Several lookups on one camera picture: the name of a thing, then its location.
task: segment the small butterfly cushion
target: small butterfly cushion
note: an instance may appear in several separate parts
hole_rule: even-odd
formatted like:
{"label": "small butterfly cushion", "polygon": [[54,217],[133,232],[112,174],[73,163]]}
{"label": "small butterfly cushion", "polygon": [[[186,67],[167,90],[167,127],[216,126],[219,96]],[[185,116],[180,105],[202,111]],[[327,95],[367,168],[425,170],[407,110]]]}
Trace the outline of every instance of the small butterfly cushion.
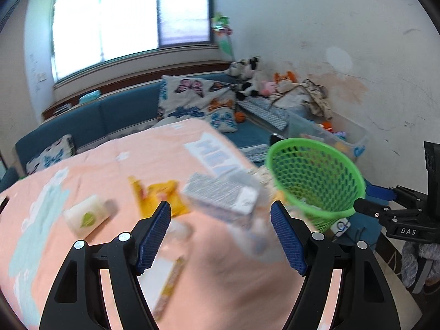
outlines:
{"label": "small butterfly cushion", "polygon": [[75,155],[72,135],[67,134],[48,146],[40,155],[26,164],[26,174],[31,175]]}
{"label": "small butterfly cushion", "polygon": [[203,78],[162,76],[158,119],[200,118],[221,133],[237,131],[233,87]]}

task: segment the green plastic basket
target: green plastic basket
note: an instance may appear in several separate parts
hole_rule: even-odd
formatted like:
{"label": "green plastic basket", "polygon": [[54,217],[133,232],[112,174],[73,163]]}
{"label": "green plastic basket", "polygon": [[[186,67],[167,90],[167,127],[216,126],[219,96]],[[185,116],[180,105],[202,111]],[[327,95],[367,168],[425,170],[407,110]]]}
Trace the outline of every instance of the green plastic basket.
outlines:
{"label": "green plastic basket", "polygon": [[319,141],[295,137],[270,147],[266,165],[287,200],[300,208],[320,232],[355,213],[365,197],[365,180],[353,162]]}

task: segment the toilet paper roll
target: toilet paper roll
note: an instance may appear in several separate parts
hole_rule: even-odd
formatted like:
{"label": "toilet paper roll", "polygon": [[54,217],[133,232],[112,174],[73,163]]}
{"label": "toilet paper roll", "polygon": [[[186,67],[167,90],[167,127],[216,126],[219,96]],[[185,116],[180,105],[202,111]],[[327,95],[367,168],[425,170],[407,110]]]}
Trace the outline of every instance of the toilet paper roll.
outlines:
{"label": "toilet paper roll", "polygon": [[110,216],[110,212],[97,195],[64,211],[64,219],[80,239],[86,238],[97,226]]}

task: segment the pink bedspread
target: pink bedspread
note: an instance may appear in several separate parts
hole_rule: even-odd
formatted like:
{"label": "pink bedspread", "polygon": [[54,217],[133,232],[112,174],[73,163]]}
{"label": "pink bedspread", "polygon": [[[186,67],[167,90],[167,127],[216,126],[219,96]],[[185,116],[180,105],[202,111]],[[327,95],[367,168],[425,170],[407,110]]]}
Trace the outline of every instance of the pink bedspread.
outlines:
{"label": "pink bedspread", "polygon": [[[223,135],[204,121],[190,119],[109,141],[18,181],[1,194],[10,197],[10,201],[0,215],[0,287],[30,330],[38,328],[39,320],[25,313],[30,309],[28,299],[23,299],[25,293],[19,287],[23,287],[29,276],[34,276],[30,294],[41,316],[52,282],[76,241],[63,217],[58,215],[47,240],[30,239],[25,246],[25,253],[35,257],[34,247],[42,241],[41,257],[30,265],[24,264],[18,274],[12,272],[10,263],[18,240],[36,219],[35,209],[45,185],[53,183],[57,172],[64,173],[60,183],[66,195],[62,209],[93,194],[111,200],[117,208],[116,216],[86,238],[89,244],[109,242],[120,232],[130,231],[139,220],[138,205],[127,177],[135,176],[144,185],[176,179],[183,186],[194,172],[206,173],[204,164],[184,147],[199,140],[205,132],[219,139],[244,167],[252,167]],[[263,263],[246,256],[225,224],[197,211],[182,219],[193,225],[194,234],[188,262],[159,327],[163,330],[282,329],[303,282],[287,260]],[[36,273],[32,275],[27,266],[34,267]],[[328,329],[331,323],[339,279],[340,272],[335,272],[320,330]],[[105,273],[103,291],[112,329],[120,329]]]}

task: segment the orange ball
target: orange ball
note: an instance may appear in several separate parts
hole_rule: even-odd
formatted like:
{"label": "orange ball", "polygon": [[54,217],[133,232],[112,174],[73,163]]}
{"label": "orange ball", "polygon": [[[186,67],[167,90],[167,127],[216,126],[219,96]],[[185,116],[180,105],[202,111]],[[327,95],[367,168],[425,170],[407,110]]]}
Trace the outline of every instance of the orange ball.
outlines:
{"label": "orange ball", "polygon": [[237,123],[242,123],[246,120],[246,115],[243,112],[236,112],[235,113],[235,121]]}

